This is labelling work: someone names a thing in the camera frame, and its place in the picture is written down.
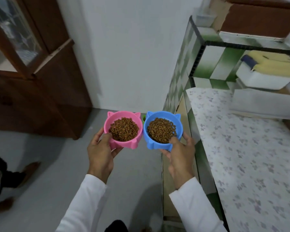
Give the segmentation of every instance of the cardboard box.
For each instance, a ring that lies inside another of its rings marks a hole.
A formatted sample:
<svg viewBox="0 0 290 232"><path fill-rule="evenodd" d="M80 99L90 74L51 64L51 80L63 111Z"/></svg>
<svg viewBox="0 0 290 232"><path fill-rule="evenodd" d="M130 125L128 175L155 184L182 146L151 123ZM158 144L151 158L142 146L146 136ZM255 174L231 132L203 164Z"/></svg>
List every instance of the cardboard box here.
<svg viewBox="0 0 290 232"><path fill-rule="evenodd" d="M211 0L217 18L212 28L247 35L285 38L290 33L290 2Z"/></svg>

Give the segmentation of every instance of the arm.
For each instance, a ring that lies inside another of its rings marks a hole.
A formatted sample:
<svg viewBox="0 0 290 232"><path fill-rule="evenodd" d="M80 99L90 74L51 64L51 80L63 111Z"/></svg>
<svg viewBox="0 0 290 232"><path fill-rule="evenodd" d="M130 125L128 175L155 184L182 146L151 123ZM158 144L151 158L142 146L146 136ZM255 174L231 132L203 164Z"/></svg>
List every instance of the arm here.
<svg viewBox="0 0 290 232"><path fill-rule="evenodd" d="M170 198L187 232L227 231L195 177L171 193Z"/></svg>
<svg viewBox="0 0 290 232"><path fill-rule="evenodd" d="M104 182L87 174L56 232L96 231L107 197L108 187Z"/></svg>
<svg viewBox="0 0 290 232"><path fill-rule="evenodd" d="M194 140L185 132L183 138L187 145L172 137L171 152L161 150L170 160L169 172L178 189L170 194L170 198L187 232L226 232L200 183L193 176Z"/></svg>
<svg viewBox="0 0 290 232"><path fill-rule="evenodd" d="M103 128L95 134L87 147L89 170L74 196L56 232L91 232L97 224L108 197L106 182L114 167L114 158L122 150L111 151L111 134L103 134Z"/></svg>

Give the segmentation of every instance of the dry cat food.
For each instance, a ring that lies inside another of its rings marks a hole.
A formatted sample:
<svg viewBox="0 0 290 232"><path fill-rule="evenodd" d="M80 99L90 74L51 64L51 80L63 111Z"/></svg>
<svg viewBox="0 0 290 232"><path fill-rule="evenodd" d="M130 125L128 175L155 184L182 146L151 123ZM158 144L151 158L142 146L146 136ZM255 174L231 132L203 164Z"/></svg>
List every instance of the dry cat food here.
<svg viewBox="0 0 290 232"><path fill-rule="evenodd" d="M177 136L173 122L163 118L156 118L147 127L148 136L158 143L169 143L171 137Z"/></svg>
<svg viewBox="0 0 290 232"><path fill-rule="evenodd" d="M121 118L115 120L108 130L116 141L126 142L138 135L139 127L132 121L132 118Z"/></svg>

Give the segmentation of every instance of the glass panel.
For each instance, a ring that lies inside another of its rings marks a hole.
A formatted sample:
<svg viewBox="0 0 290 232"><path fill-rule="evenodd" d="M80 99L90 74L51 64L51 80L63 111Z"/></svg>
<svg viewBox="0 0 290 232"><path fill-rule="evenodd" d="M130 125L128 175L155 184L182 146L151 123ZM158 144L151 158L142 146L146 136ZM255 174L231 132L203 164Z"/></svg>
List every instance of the glass panel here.
<svg viewBox="0 0 290 232"><path fill-rule="evenodd" d="M28 65L41 51L15 0L0 0L0 27L25 65Z"/></svg>

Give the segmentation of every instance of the floral pattern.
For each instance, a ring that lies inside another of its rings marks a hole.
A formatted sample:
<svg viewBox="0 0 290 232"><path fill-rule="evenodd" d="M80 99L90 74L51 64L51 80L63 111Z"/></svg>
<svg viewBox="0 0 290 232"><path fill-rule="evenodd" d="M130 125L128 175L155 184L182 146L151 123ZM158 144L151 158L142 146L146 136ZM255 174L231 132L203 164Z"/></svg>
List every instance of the floral pattern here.
<svg viewBox="0 0 290 232"><path fill-rule="evenodd" d="M230 113L230 91L187 94L230 231L290 231L287 127Z"/></svg>

